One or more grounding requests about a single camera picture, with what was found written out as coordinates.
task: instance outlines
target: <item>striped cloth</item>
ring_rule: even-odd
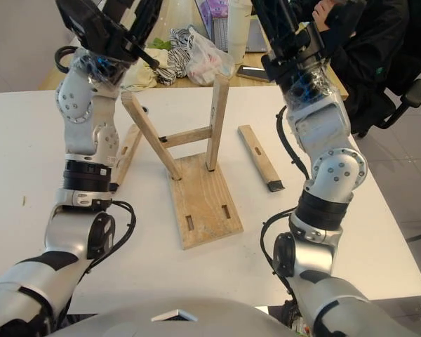
[[[177,78],[187,76],[185,67],[190,61],[189,49],[192,47],[189,30],[170,29],[170,42],[172,49],[168,51],[168,67],[154,71],[158,75],[157,81],[166,86],[171,86]]]

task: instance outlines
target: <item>cable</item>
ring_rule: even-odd
[[[306,180],[309,180],[309,173],[307,172],[306,166],[304,165],[302,160],[299,158],[299,156],[296,154],[295,150],[291,147],[290,143],[287,140],[286,134],[283,130],[283,124],[282,124],[283,113],[284,111],[286,111],[286,108],[287,108],[287,105],[284,105],[282,109],[279,111],[279,113],[276,115],[276,130],[277,130],[277,133],[278,133],[279,139],[281,140],[282,145],[284,146],[288,155],[292,159],[292,164],[295,164],[299,168],[299,170],[302,172],[302,174],[304,174],[304,177],[306,178]],[[282,322],[289,328],[292,327],[292,323],[295,321],[296,317],[300,316],[298,302],[296,301],[295,293],[293,293],[293,290],[290,286],[290,283],[288,283],[287,279],[285,277],[277,275],[277,273],[274,271],[273,259],[267,253],[267,250],[265,249],[264,237],[268,229],[273,223],[275,223],[279,219],[289,217],[295,209],[296,207],[293,207],[292,209],[282,211],[272,216],[270,219],[268,219],[267,221],[263,223],[262,230],[260,231],[260,248],[262,249],[262,252],[264,253],[265,258],[267,259],[268,264],[273,269],[273,274],[275,274],[281,280],[282,284],[287,289],[287,292],[292,296],[292,301],[286,300],[286,302],[284,303],[283,310],[281,313]]]
[[[120,247],[122,247],[129,240],[129,238],[131,237],[131,235],[134,232],[135,223],[136,223],[136,220],[137,219],[135,217],[135,212],[134,212],[133,207],[128,202],[126,202],[126,201],[113,200],[112,201],[112,204],[125,209],[127,212],[129,212],[131,214],[130,222],[129,222],[129,224],[127,224],[128,229],[126,230],[125,234],[120,238],[120,240],[111,248],[111,250],[109,251],[108,254],[106,254],[105,256],[102,256],[101,258],[95,259],[89,265],[89,267],[83,273],[83,276],[81,276],[81,279],[79,279],[78,283],[81,282],[81,280],[83,279],[83,277],[84,277],[85,274],[88,274],[88,273],[91,272],[92,268],[94,268],[97,265],[99,265],[101,262],[103,262],[104,260],[106,260],[107,258],[109,258],[113,253],[115,253]],[[115,224],[115,219],[113,217],[111,217],[111,223],[112,224]],[[64,318],[67,316],[67,312],[69,311],[70,303],[71,302],[72,302],[72,297],[70,297],[70,299],[67,301],[64,309],[62,309],[62,311],[61,311],[61,313],[60,313],[60,315],[58,317],[56,330],[58,330],[61,327],[60,325],[64,321]],[[69,320],[69,322],[71,324],[73,324],[72,323],[72,319],[67,318],[67,320]]]
[[[64,56],[73,54],[78,47],[73,46],[63,46],[59,48],[55,53],[55,64],[57,69],[64,74],[69,72],[69,68],[61,65],[61,60]]]
[[[126,230],[126,233],[120,238],[120,240],[111,248],[111,250],[109,251],[108,254],[106,254],[105,256],[102,256],[101,258],[98,258],[98,259],[94,260],[91,263],[91,265],[89,265],[88,269],[86,270],[86,273],[91,272],[92,268],[96,267],[101,262],[103,262],[105,259],[109,258],[117,250],[119,250],[120,247],[122,247],[129,240],[129,238],[131,237],[131,235],[134,232],[136,217],[135,217],[135,212],[134,212],[133,207],[126,201],[113,200],[112,204],[125,209],[127,212],[129,212],[131,214],[131,219],[130,219],[130,222],[128,224],[128,229]]]
[[[309,173],[307,172],[306,166],[301,161],[299,156],[296,154],[295,150],[291,147],[290,143],[287,140],[286,134],[283,132],[283,112],[286,110],[287,105],[284,105],[281,111],[276,115],[276,130],[278,132],[279,139],[281,140],[282,145],[285,147],[288,155],[292,159],[292,164],[295,164],[299,170],[304,174],[306,180],[309,180]]]
[[[265,221],[263,223],[262,230],[260,231],[260,249],[264,253],[265,258],[267,259],[267,262],[270,265],[270,267],[273,269],[273,274],[275,274],[275,275],[277,275],[277,274],[276,274],[276,272],[274,271],[274,268],[273,268],[273,259],[270,255],[268,255],[267,250],[265,249],[264,236],[265,236],[265,234],[267,234],[267,231],[268,231],[269,227],[273,223],[275,223],[279,219],[289,217],[291,215],[291,212],[295,208],[296,207],[293,207],[292,209],[288,209],[287,211],[282,211],[280,213],[275,214],[274,216],[272,216],[270,219],[268,219],[267,221]],[[289,294],[293,298],[293,302],[296,302],[295,294],[293,293],[293,290],[292,290],[290,284],[288,283],[287,279],[285,277],[282,277],[282,276],[279,276],[279,275],[277,275],[277,277],[281,280],[283,285],[287,288],[287,291],[289,292]]]
[[[264,236],[273,223],[275,223],[279,219],[288,218],[294,209],[296,209],[296,207],[292,209],[288,209],[287,211],[282,211],[272,216],[270,219],[268,219],[267,221],[263,223],[262,230],[260,231],[260,248],[262,249],[262,252],[264,253],[265,258],[267,259],[270,267],[273,269],[273,274],[276,275],[281,280],[282,284],[287,289],[287,292],[292,296],[292,300],[285,301],[282,307],[282,311],[281,311],[281,322],[285,324],[286,326],[288,326],[289,328],[292,328],[293,322],[298,317],[301,316],[300,310],[298,307],[298,302],[296,301],[295,293],[293,293],[292,287],[290,283],[288,283],[287,279],[285,277],[277,275],[277,273],[274,271],[273,259],[267,253],[267,250],[265,249]]]

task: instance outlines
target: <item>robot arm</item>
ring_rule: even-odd
[[[326,59],[349,38],[366,3],[336,6],[326,21],[329,31],[320,35],[314,22],[298,29],[286,0],[252,2],[272,46],[262,64],[281,87],[287,122],[312,168],[290,215],[290,232],[276,238],[272,267],[316,336],[414,336],[349,282],[330,275],[341,221],[368,167],[349,141],[349,119],[326,76]]]
[[[156,67],[142,45],[156,22],[161,1],[142,0],[128,31],[120,19],[133,0],[108,0],[100,12],[91,0],[57,0],[62,18],[78,36],[78,49],[56,104],[65,123],[64,182],[48,220],[46,250],[21,261],[0,278],[0,336],[45,336],[67,313],[78,282],[114,253],[111,169],[119,148],[114,127],[119,84],[139,57]],[[131,216],[127,235],[134,229]]]

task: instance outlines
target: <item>white table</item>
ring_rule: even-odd
[[[205,126],[211,88],[152,89],[138,94],[160,135]],[[262,221],[295,206],[303,175],[290,163],[275,130],[282,107],[276,87],[230,88],[219,162],[244,232],[187,251],[180,247],[166,169],[142,139],[116,199],[134,205],[137,229],[127,244],[78,286],[72,312],[102,312],[148,298],[205,295],[250,305],[280,305],[287,296],[259,247]],[[120,102],[116,126],[121,138],[131,124]],[[257,172],[236,129],[250,124],[285,190],[271,193]],[[290,142],[298,150],[290,135]],[[204,152],[204,141],[174,147],[174,157]],[[299,153],[308,165],[307,157]],[[61,184],[63,124],[54,92],[0,94],[0,275],[12,264],[39,255],[44,229]],[[109,210],[117,227],[127,215]],[[421,295],[421,274],[371,174],[355,191],[343,222],[334,275],[344,277],[371,300]],[[272,249],[287,220],[266,236]]]

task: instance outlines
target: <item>white cup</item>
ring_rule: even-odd
[[[227,44],[228,54],[235,63],[241,63],[245,55],[250,32],[251,6],[250,0],[229,0]]]

